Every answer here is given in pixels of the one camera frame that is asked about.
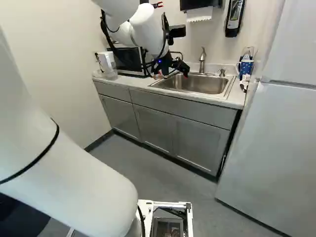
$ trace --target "gray cabinet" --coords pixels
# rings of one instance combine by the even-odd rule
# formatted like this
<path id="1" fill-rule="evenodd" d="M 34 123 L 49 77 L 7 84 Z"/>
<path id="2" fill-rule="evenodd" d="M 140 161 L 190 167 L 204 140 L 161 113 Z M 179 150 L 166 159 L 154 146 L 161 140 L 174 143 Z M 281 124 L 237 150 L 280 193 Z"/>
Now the gray cabinet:
<path id="1" fill-rule="evenodd" d="M 139 130 L 133 104 L 99 95 L 111 127 L 139 140 Z"/>
<path id="2" fill-rule="evenodd" d="M 172 115 L 134 105 L 141 141 L 167 154 L 173 153 L 175 119 Z"/>
<path id="3" fill-rule="evenodd" d="M 177 117 L 173 140 L 175 156 L 215 176 L 229 134 L 225 129 Z"/>
<path id="4" fill-rule="evenodd" d="M 217 175 L 237 110 L 96 83 L 112 128 Z"/>

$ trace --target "white container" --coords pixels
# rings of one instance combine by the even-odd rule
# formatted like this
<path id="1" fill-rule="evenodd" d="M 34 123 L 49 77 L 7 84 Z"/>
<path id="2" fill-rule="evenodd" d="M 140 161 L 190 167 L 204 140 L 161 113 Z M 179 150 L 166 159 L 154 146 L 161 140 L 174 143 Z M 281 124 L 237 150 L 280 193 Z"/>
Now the white container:
<path id="1" fill-rule="evenodd" d="M 97 55 L 101 70 L 101 77 L 106 79 L 116 79 L 118 77 L 118 71 L 113 52 L 99 52 Z"/>

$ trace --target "refrigerator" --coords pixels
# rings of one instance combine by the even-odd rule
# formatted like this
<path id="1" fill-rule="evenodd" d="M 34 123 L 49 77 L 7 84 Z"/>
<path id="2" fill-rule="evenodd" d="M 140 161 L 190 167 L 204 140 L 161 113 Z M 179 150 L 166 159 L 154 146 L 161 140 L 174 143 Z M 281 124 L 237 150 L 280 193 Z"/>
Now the refrigerator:
<path id="1" fill-rule="evenodd" d="M 314 237 L 316 1 L 277 10 L 216 198 L 289 236 Z"/>

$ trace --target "countertop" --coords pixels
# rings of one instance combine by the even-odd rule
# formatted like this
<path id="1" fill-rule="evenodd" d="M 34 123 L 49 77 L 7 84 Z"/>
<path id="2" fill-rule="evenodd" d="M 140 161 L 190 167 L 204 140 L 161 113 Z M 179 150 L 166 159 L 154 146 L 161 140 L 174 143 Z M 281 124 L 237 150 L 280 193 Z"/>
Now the countertop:
<path id="1" fill-rule="evenodd" d="M 224 107 L 229 107 L 233 109 L 242 110 L 246 93 L 243 93 L 239 86 L 238 78 L 235 79 L 234 84 L 229 92 L 227 99 L 221 99 L 212 97 L 211 95 L 201 94 L 201 93 L 193 93 L 193 92 L 182 92 L 182 91 L 174 91 L 174 90 L 167 90 L 155 87 L 149 87 L 150 84 L 157 82 L 153 78 L 136 78 L 136 77 L 129 77 L 129 76 L 121 76 L 119 75 L 115 80 L 109 79 L 100 79 L 93 77 L 94 81 L 98 81 L 101 83 L 106 84 L 113 84 L 113 85 L 120 85 L 124 87 L 129 87 L 131 89 L 137 89 L 141 91 L 152 92 L 161 95 L 172 96 L 176 98 L 182 98 L 192 101 L 203 102 L 212 105 L 219 105 Z"/>

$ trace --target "wall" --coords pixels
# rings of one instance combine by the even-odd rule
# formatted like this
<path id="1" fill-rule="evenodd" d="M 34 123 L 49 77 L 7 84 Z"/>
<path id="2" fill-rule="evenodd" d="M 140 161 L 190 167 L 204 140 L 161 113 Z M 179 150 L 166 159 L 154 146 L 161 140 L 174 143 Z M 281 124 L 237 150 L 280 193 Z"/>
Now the wall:
<path id="1" fill-rule="evenodd" d="M 111 127 L 91 80 L 104 50 L 89 0 L 2 0 L 0 24 L 35 100 L 81 147 Z"/>
<path id="2" fill-rule="evenodd" d="M 269 34 L 265 33 L 270 30 L 267 24 L 271 21 L 271 14 L 278 1 L 280 0 L 247 0 L 241 32 L 236 38 L 226 38 L 224 25 L 229 3 L 226 0 L 225 8 L 213 8 L 211 21 L 187 23 L 187 36 L 175 39 L 170 49 L 182 51 L 187 62 L 197 62 L 201 46 L 204 46 L 207 63 L 225 64 L 236 63 L 245 46 L 254 46 L 259 48 L 257 59 L 260 59 L 260 48 L 266 44 L 269 37 Z M 179 0 L 165 0 L 163 3 L 165 7 L 156 9 L 157 17 L 165 11 L 170 25 L 186 23 L 186 14 L 180 11 Z"/>

